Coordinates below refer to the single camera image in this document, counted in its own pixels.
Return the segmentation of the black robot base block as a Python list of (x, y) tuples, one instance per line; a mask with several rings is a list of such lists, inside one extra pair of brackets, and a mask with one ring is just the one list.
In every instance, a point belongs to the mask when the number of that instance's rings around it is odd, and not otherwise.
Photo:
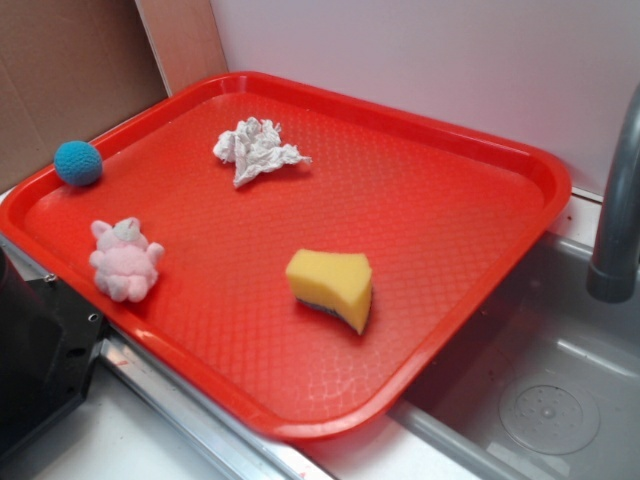
[(104, 315), (59, 278), (25, 280), (1, 254), (1, 461), (81, 405)]

